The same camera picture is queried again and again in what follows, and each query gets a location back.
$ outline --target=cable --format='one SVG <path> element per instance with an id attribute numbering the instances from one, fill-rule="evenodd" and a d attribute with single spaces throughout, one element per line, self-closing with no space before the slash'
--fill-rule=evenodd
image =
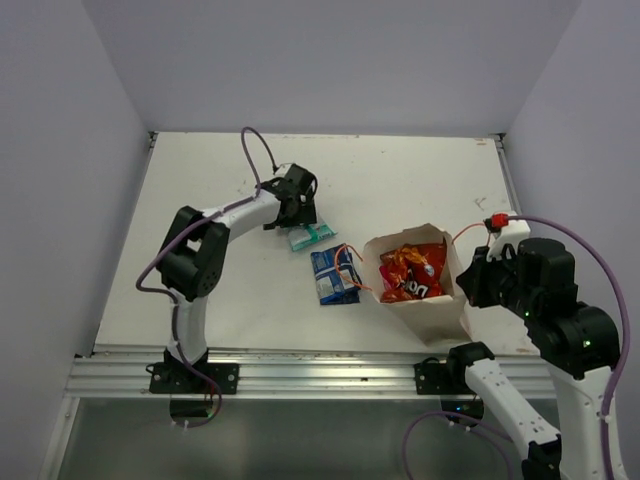
<path id="1" fill-rule="evenodd" d="M 463 234 L 465 233 L 467 230 L 470 230 L 474 227 L 484 227 L 484 223 L 479 222 L 479 223 L 472 223 L 471 225 L 467 225 L 466 227 L 464 227 L 462 230 L 460 230 L 455 237 L 453 237 L 453 240 L 451 240 L 451 243 L 456 243 L 456 240 Z"/>
<path id="2" fill-rule="evenodd" d="M 508 217 L 508 219 L 525 220 L 527 222 L 540 223 L 542 225 L 547 225 L 548 227 L 555 228 L 556 230 L 559 230 L 565 235 L 571 237 L 580 245 L 582 245 L 582 247 L 584 247 L 584 249 L 589 252 L 591 256 L 596 260 L 596 262 L 598 262 L 598 264 L 604 270 L 604 273 L 607 275 L 609 282 L 611 283 L 611 287 L 613 288 L 613 293 L 615 294 L 616 300 L 618 302 L 618 308 L 620 310 L 620 320 L 622 322 L 622 348 L 620 350 L 620 359 L 618 360 L 618 364 L 613 370 L 611 377 L 609 378 L 607 388 L 604 392 L 604 398 L 602 399 L 602 408 L 600 415 L 600 441 L 602 444 L 602 456 L 604 457 L 604 466 L 606 469 L 607 478 L 613 480 L 613 463 L 611 460 L 611 446 L 609 444 L 609 425 L 606 422 L 606 417 L 611 412 L 613 394 L 616 390 L 616 386 L 618 385 L 620 377 L 622 376 L 622 370 L 627 363 L 627 357 L 629 356 L 629 350 L 631 349 L 631 324 L 629 322 L 627 304 L 624 300 L 624 295 L 622 293 L 620 283 L 618 282 L 618 279 L 614 275 L 613 270 L 611 270 L 611 267 L 609 266 L 609 264 L 607 264 L 604 258 L 595 250 L 595 248 L 589 245 L 586 240 L 584 240 L 574 231 L 552 220 L 547 220 L 545 218 L 535 217 L 532 215 L 514 215 Z"/>
<path id="3" fill-rule="evenodd" d="M 273 154 L 271 153 L 271 150 L 269 149 L 269 146 L 267 145 L 267 142 L 265 141 L 265 139 L 262 137 L 262 135 L 260 135 L 255 129 L 251 128 L 251 127 L 244 127 L 241 132 L 240 132 L 240 142 L 242 143 L 242 149 L 244 150 L 244 154 L 247 157 L 247 162 L 249 163 L 249 167 L 251 167 L 251 172 L 253 173 L 253 176 L 256 180 L 256 189 L 255 192 L 253 193 L 253 195 L 249 195 L 246 198 L 243 198 L 241 200 L 238 200 L 237 202 L 233 202 L 229 205 L 227 205 L 225 208 L 216 211 L 215 213 L 213 213 L 212 215 L 203 218 L 201 220 L 198 220 L 197 222 L 189 225 L 187 228 L 185 228 L 182 232 L 180 232 L 176 238 L 174 238 L 171 242 L 169 242 L 169 244 L 164 247 L 160 253 L 158 253 L 158 255 L 149 263 L 149 265 L 147 265 L 145 267 L 145 269 L 142 271 L 142 273 L 140 274 L 140 276 L 138 277 L 138 279 L 136 280 L 136 288 L 143 292 L 143 293 L 158 293 L 161 295 L 166 295 L 167 297 L 169 297 L 169 299 L 171 300 L 173 307 L 171 308 L 171 335 L 173 337 L 173 341 L 176 342 L 176 350 L 178 351 L 178 355 L 180 356 L 180 360 L 182 361 L 182 363 L 184 364 L 185 368 L 192 373 L 193 375 L 195 375 L 196 377 L 204 380 L 205 382 L 207 382 L 211 388 L 212 391 L 215 391 L 216 394 L 218 395 L 218 405 L 216 406 L 215 411 L 206 419 L 200 422 L 189 422 L 183 425 L 185 428 L 195 428 L 195 427 L 200 427 L 203 425 L 206 425 L 207 423 L 209 423 L 213 418 L 215 418 L 215 416 L 218 414 L 218 412 L 220 411 L 220 408 L 222 407 L 222 393 L 220 390 L 220 386 L 210 377 L 206 376 L 205 374 L 197 371 L 195 368 L 193 368 L 193 365 L 191 364 L 191 362 L 189 362 L 189 360 L 187 360 L 187 358 L 184 355 L 184 351 L 182 350 L 182 345 L 180 345 L 180 339 L 178 338 L 178 297 L 169 289 L 166 288 L 155 288 L 155 287 L 145 287 L 142 283 L 146 280 L 146 278 L 149 276 L 149 273 L 151 273 L 151 271 L 156 268 L 156 266 L 164 259 L 164 257 L 167 255 L 167 253 L 169 253 L 171 250 L 173 250 L 180 242 L 182 242 L 182 240 L 184 240 L 191 232 L 193 232 L 195 229 L 197 229 L 198 227 L 200 227 L 201 225 L 204 225 L 205 223 L 211 222 L 212 220 L 215 220 L 216 218 L 218 218 L 221 215 L 224 215 L 225 213 L 229 212 L 230 210 L 233 210 L 234 208 L 238 208 L 241 207 L 242 205 L 246 205 L 252 201 L 254 201 L 258 195 L 260 195 L 260 175 L 258 174 L 258 170 L 256 170 L 256 166 L 253 162 L 253 159 L 251 158 L 251 154 L 249 153 L 249 150 L 247 148 L 247 144 L 246 144 L 246 133 L 247 132 L 251 132 L 254 135 L 256 135 L 261 141 L 262 144 L 265 146 L 267 152 L 269 153 L 269 157 L 271 158 L 271 163 L 273 165 L 274 168 L 277 169 L 276 164 L 275 164 L 275 160 L 273 158 Z"/>
<path id="4" fill-rule="evenodd" d="M 409 425 L 409 427 L 407 427 L 407 430 L 404 433 L 404 437 L 402 438 L 402 465 L 404 467 L 404 472 L 407 475 L 407 478 L 409 478 L 409 480 L 414 480 L 413 475 L 411 474 L 411 470 L 409 468 L 409 460 L 407 459 L 407 445 L 409 443 L 409 436 L 411 435 L 411 432 L 416 427 L 416 425 L 418 425 L 418 423 L 420 423 L 422 420 L 424 420 L 426 418 L 442 417 L 442 416 L 443 417 L 456 417 L 456 418 L 460 418 L 462 420 L 471 421 L 473 423 L 476 423 L 478 427 L 484 428 L 485 430 L 493 433 L 494 435 L 497 435 L 498 437 L 502 438 L 503 440 L 507 440 L 509 442 L 511 441 L 511 439 L 505 433 L 501 432 L 497 428 L 492 427 L 491 425 L 488 425 L 485 422 L 482 422 L 482 421 L 480 421 L 480 420 L 478 420 L 476 418 L 470 417 L 470 416 L 465 415 L 463 413 L 445 412 L 445 411 L 442 411 L 442 410 L 423 413 L 418 418 L 416 418 L 413 422 L 411 422 L 411 424 Z M 512 480 L 514 478 L 513 477 L 513 465 L 511 465 L 511 461 L 509 460 L 509 456 L 507 455 L 507 452 L 505 452 L 504 448 L 501 447 L 493 438 L 491 438 L 490 436 L 486 435 L 483 432 L 478 431 L 475 428 L 474 429 L 470 429 L 469 431 L 471 433 L 474 433 L 475 435 L 478 435 L 479 437 L 485 439 L 487 442 L 489 442 L 491 445 L 493 445 L 493 447 L 498 451 L 498 453 L 500 454 L 500 456 L 504 460 L 505 464 L 507 465 L 507 478 L 509 480 Z"/>
<path id="5" fill-rule="evenodd" d="M 244 150 L 244 154 L 246 155 L 247 159 L 251 158 L 251 155 L 249 154 L 249 149 L 247 148 L 247 141 L 245 139 L 245 135 L 247 132 L 253 133 L 256 137 L 260 139 L 260 141 L 262 142 L 262 145 L 264 145 L 265 150 L 269 154 L 269 159 L 271 160 L 271 168 L 273 169 L 273 173 L 275 174 L 278 171 L 278 166 L 276 165 L 275 158 L 273 158 L 273 153 L 271 153 L 269 144 L 267 144 L 267 141 L 264 139 L 264 137 L 260 135 L 260 133 L 258 133 L 258 131 L 255 128 L 252 128 L 252 127 L 244 127 L 242 130 L 240 130 L 240 143 L 242 143 L 242 149 Z M 251 170 L 253 170 L 254 175 L 256 175 L 257 177 L 258 174 L 255 171 L 255 166 L 251 160 L 249 160 L 249 165 L 251 165 Z"/>
<path id="6" fill-rule="evenodd" d="M 342 272 L 340 271 L 340 268 L 338 267 L 338 257 L 340 256 L 340 252 L 342 252 L 345 248 L 350 248 L 351 250 L 353 250 L 355 252 L 355 254 L 358 256 L 358 258 L 360 259 L 360 261 L 361 262 L 363 261 L 362 257 L 358 253 L 358 251 L 355 248 L 353 248 L 351 245 L 348 245 L 348 244 L 345 243 L 338 250 L 336 250 L 336 254 L 333 257 L 333 266 L 336 269 L 336 273 L 338 275 L 340 275 L 340 278 L 342 278 L 342 280 L 344 280 L 345 282 L 351 283 L 352 285 L 355 285 L 356 287 L 360 287 L 363 290 L 368 290 L 369 292 L 371 292 L 372 291 L 371 287 L 367 287 L 366 285 L 362 285 L 361 283 L 354 282 L 350 278 L 347 278 L 344 275 L 342 275 Z"/>

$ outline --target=blue snack package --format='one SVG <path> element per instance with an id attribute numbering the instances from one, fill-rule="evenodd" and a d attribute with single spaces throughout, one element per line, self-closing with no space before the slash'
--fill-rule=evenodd
<path id="1" fill-rule="evenodd" d="M 323 252 L 311 253 L 311 264 L 316 277 L 316 290 L 320 305 L 345 305 L 360 302 L 358 296 L 360 287 L 344 281 L 335 269 L 334 257 L 342 245 L 337 245 Z M 346 278 L 362 283 L 353 266 L 353 257 L 347 249 L 340 252 L 338 256 L 338 268 Z"/>

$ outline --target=white table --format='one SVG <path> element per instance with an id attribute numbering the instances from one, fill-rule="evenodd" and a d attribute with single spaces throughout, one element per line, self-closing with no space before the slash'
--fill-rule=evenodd
<path id="1" fill-rule="evenodd" d="M 316 174 L 318 212 L 339 232 L 317 249 L 433 223 L 455 234 L 494 211 L 511 208 L 491 139 L 392 136 L 266 135 L 279 163 Z M 268 157 L 249 147 L 263 176 Z M 157 253 L 176 211 L 215 207 L 252 190 L 238 134 L 160 133 L 100 325 L 96 349 L 163 346 L 169 304 L 134 288 Z M 486 241 L 475 229 L 457 243 L 463 265 Z M 280 232 L 255 229 L 227 251 L 210 296 L 207 341 L 214 348 L 349 352 L 446 351 L 425 346 L 366 292 L 361 303 L 321 307 L 306 249 L 293 253 Z M 157 272 L 148 285 L 160 285 Z M 467 308 L 472 338 L 500 355 L 536 352 L 522 322 L 501 308 Z"/>

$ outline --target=red connector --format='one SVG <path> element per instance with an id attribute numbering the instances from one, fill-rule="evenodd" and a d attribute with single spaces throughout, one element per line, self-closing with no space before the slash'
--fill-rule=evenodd
<path id="1" fill-rule="evenodd" d="M 493 228 L 502 228 L 509 225 L 509 215 L 506 213 L 496 213 L 491 215 L 491 226 Z"/>
<path id="2" fill-rule="evenodd" d="M 484 221 L 484 226 L 490 233 L 498 233 L 507 225 L 509 225 L 509 215 L 506 213 L 496 213 Z"/>

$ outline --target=orange wire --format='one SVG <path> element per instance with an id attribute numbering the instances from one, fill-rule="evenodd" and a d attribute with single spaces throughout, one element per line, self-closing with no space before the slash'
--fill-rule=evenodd
<path id="1" fill-rule="evenodd" d="M 355 285 L 356 287 L 360 287 L 363 290 L 368 290 L 368 291 L 372 291 L 371 287 L 367 287 L 366 285 L 362 285 L 361 283 L 358 282 L 354 282 L 353 280 L 345 277 L 344 275 L 342 275 L 342 272 L 340 272 L 340 268 L 338 267 L 338 256 L 340 255 L 340 252 L 342 252 L 345 248 L 350 248 L 351 250 L 354 251 L 354 253 L 358 256 L 358 258 L 360 259 L 360 261 L 362 262 L 362 257 L 360 256 L 360 254 L 358 253 L 358 251 L 353 248 L 351 245 L 347 245 L 346 243 L 344 245 L 342 245 L 337 251 L 335 256 L 333 257 L 333 266 L 336 269 L 336 272 L 338 273 L 338 275 L 340 275 L 340 278 L 342 278 L 342 280 L 344 280 L 345 282 L 348 282 L 352 285 Z"/>
<path id="2" fill-rule="evenodd" d="M 455 241 L 458 239 L 458 237 L 460 237 L 460 235 L 465 233 L 467 230 L 469 230 L 469 229 L 471 229 L 473 227 L 484 227 L 484 226 L 485 226 L 484 223 L 480 223 L 480 222 L 479 223 L 472 223 L 471 225 L 467 225 L 462 230 L 460 230 L 455 237 L 453 237 L 452 242 L 455 243 Z"/>

